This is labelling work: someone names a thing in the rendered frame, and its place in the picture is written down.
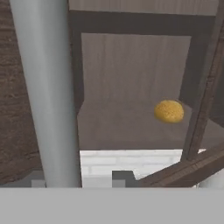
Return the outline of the dark brown wooden cabinet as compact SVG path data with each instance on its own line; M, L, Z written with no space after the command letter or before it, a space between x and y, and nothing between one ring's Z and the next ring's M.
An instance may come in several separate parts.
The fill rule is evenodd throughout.
M80 148L183 147L219 0L68 0ZM181 122L155 106L179 102Z

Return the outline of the round golden bread roll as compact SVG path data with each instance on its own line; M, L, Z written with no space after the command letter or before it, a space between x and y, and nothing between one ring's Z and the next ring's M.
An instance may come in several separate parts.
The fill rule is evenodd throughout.
M179 123L184 118L185 111L182 105L173 100L164 100L154 108L154 116L164 123Z

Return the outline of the dark brown wooden cabinet door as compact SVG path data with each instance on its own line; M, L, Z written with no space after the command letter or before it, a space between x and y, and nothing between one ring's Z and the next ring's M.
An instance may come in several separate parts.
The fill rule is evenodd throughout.
M0 0L0 185L43 170L10 0Z
M224 169L224 143L200 151L223 69L224 0L220 0L181 159L176 164L139 179L136 182L138 187L192 187L201 185Z

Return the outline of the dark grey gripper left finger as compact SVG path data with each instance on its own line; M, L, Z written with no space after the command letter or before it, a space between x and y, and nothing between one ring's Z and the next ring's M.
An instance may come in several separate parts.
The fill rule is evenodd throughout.
M26 177L7 183L4 185L5 187L45 187L45 176L42 171L33 171Z

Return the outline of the grey cylindrical cabinet door handle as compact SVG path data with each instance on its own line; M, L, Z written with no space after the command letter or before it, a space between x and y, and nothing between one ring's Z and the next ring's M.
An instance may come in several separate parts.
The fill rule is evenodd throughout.
M10 0L48 187L80 187L67 0Z

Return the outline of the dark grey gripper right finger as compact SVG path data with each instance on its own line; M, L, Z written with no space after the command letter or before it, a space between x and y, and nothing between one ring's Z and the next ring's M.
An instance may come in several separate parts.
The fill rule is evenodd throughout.
M112 171L112 186L118 188L139 187L133 171Z

